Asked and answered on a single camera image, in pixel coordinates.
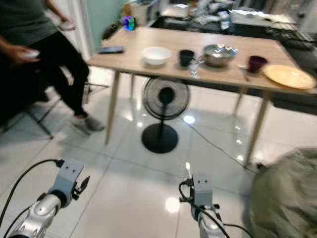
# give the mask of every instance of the table leg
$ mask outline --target table leg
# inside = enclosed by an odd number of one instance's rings
[[[134,92],[134,74],[131,74],[131,91],[130,91],[130,98],[133,98],[133,92]]]
[[[268,102],[270,100],[270,96],[271,96],[271,92],[270,91],[264,91],[263,92],[262,104],[261,104],[261,107],[260,107],[260,110],[259,110],[259,113],[258,113],[257,121],[256,121],[256,123],[254,125],[254,129],[253,129],[253,132],[252,132],[251,140],[250,140],[250,143],[249,143],[249,148],[247,150],[247,156],[246,156],[246,161],[244,163],[244,167],[247,167],[250,164],[252,152],[253,152],[255,143],[257,141],[257,137],[258,137],[261,125],[262,125],[263,118],[265,116],[265,112],[266,112],[267,104],[268,104]]]
[[[120,80],[120,72],[116,71],[114,73],[114,79],[113,79],[112,90],[111,90],[109,113],[108,113],[108,121],[107,121],[107,126],[106,126],[106,145],[109,143],[110,134],[111,134],[111,130],[112,130],[112,122],[113,122],[113,117],[114,117],[115,103],[117,101],[117,92],[118,92],[119,80]]]
[[[241,100],[243,98],[243,96],[248,92],[248,88],[247,87],[241,87],[240,92],[239,92],[239,96],[238,96],[238,100],[236,102],[236,106],[234,108],[233,114],[237,115]]]

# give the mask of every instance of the smartphone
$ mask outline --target smartphone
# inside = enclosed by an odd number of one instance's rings
[[[111,46],[111,47],[101,48],[98,54],[116,54],[116,53],[123,53],[123,52],[124,52],[123,46]]]

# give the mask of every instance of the power cord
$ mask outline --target power cord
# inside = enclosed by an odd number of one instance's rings
[[[31,207],[31,206],[25,208],[25,209],[13,220],[13,222],[12,222],[11,225],[9,226],[8,230],[6,230],[6,232],[5,232],[4,236],[3,236],[3,238],[6,238],[6,236],[9,234],[11,228],[12,228],[13,225],[16,223],[16,221],[20,218],[20,216],[22,216],[23,213],[25,213],[27,210],[29,210],[30,207]]]
[[[200,212],[204,213],[206,216],[208,216],[218,227],[219,229],[223,232],[223,234],[227,237],[227,238],[230,238],[230,236],[228,235],[228,233],[224,230],[224,228],[222,227],[222,225],[219,224],[219,222],[214,218],[212,217],[209,213],[205,212],[201,207],[197,206],[196,204],[194,204],[188,197],[186,197],[182,191],[182,186],[183,185],[189,185],[191,182],[191,179],[187,179],[183,182],[181,182],[179,185],[178,185],[178,190],[179,190],[179,193],[181,194],[182,198],[187,201],[191,206],[195,207],[196,209],[198,209]],[[237,228],[240,228],[242,229],[245,233],[248,234],[249,237],[253,238],[253,236],[251,235],[251,233],[245,229],[244,227],[242,226],[239,226],[239,225],[236,225],[236,224],[228,224],[228,223],[223,223],[224,226],[228,226],[228,227],[237,227]]]
[[[202,208],[200,208],[199,206],[197,206],[196,204],[194,204],[191,200],[188,199],[188,197],[186,197],[182,191],[182,186],[183,185],[187,185],[188,183],[186,181],[181,182],[178,185],[178,190],[180,195],[182,196],[182,198],[188,202],[191,206],[195,207],[197,210],[199,210],[200,212],[204,213],[206,216],[208,216],[218,227],[219,229],[222,231],[222,233],[227,237],[230,238],[230,236],[228,235],[228,233],[224,230],[224,228],[222,227],[222,225],[219,224],[219,222],[213,218],[210,214],[208,214],[207,212],[205,212]]]
[[[194,128],[192,125],[190,125],[189,123],[187,123],[182,117],[178,116],[183,122],[185,122],[190,128],[192,128],[192,130],[194,132],[196,132],[202,139],[204,139],[206,142],[208,142],[210,145],[212,145],[213,147],[215,147],[216,149],[220,150],[223,154],[225,154],[228,158],[230,158],[231,160],[233,160],[234,162],[236,162],[238,165],[242,166],[237,160],[235,160],[233,157],[231,157],[227,152],[225,152],[222,148],[220,148],[219,146],[216,146],[215,144],[213,144],[211,141],[209,141],[206,137],[204,137],[199,131],[196,130],[196,128]],[[248,169],[248,168],[244,168],[254,174],[256,174],[256,172]]]
[[[40,164],[43,164],[43,163],[46,163],[46,162],[55,162],[56,166],[57,167],[61,167],[64,163],[64,160],[55,160],[55,159],[48,159],[48,160],[43,160],[43,161],[40,161],[40,162],[37,162],[36,164],[32,165],[30,168],[28,168],[19,178],[18,180],[15,182],[6,202],[5,202],[5,205],[3,207],[3,210],[2,210],[2,213],[1,213],[1,216],[0,216],[0,228],[1,228],[1,225],[2,225],[2,222],[3,222],[3,219],[4,219],[4,215],[5,215],[5,212],[9,206],[9,203],[11,201],[11,198],[13,196],[13,193],[16,189],[16,187],[18,186],[18,184],[20,183],[20,181],[23,179],[23,177],[28,173],[30,172],[33,168],[35,168],[36,166],[40,165]]]

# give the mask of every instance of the wooden table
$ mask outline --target wooden table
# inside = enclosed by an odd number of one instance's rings
[[[195,77],[189,70],[183,70],[178,67],[178,52],[180,50],[190,49],[195,51],[196,55],[199,56],[202,54],[204,46],[215,43],[223,43],[239,50],[237,57],[227,67],[200,67],[197,73],[198,76]],[[239,86],[242,90],[236,109],[239,106],[242,94],[247,88],[261,89],[263,91],[263,101],[247,151],[245,166],[250,162],[252,151],[265,115],[267,103],[272,92],[313,93],[312,90],[294,90],[283,87],[262,75],[248,76],[249,81],[245,79],[245,75],[238,65],[246,64],[251,55],[263,56],[267,58],[271,64],[297,67],[296,63],[290,58],[281,44],[273,40],[139,27],[135,31],[119,30],[112,38],[106,41],[104,46],[124,46],[126,48],[123,54],[95,54],[88,60],[88,64],[90,65],[115,70],[106,129],[106,144],[110,139],[121,72],[130,73],[132,75],[179,78],[187,80],[189,83],[199,81],[205,84],[218,83]],[[172,57],[166,65],[153,67],[144,64],[141,51],[151,46],[162,46],[172,51]],[[131,81],[131,91],[133,89],[133,81],[134,77],[132,77]]]

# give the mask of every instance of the hand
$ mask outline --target hand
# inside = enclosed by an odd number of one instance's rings
[[[74,23],[72,22],[72,20],[70,20],[68,17],[62,16],[62,17],[60,17],[60,20],[61,20],[60,27],[61,27],[61,29],[62,29],[63,31],[73,31],[73,30],[76,29],[75,24],[74,24]],[[70,29],[66,29],[65,26],[63,26],[63,24],[66,24],[66,23],[72,25],[73,27],[70,28]]]
[[[24,57],[25,53],[31,52],[33,52],[32,49],[18,45],[10,45],[5,50],[6,55],[10,57],[16,64],[35,63],[40,61],[40,59],[28,59]]]

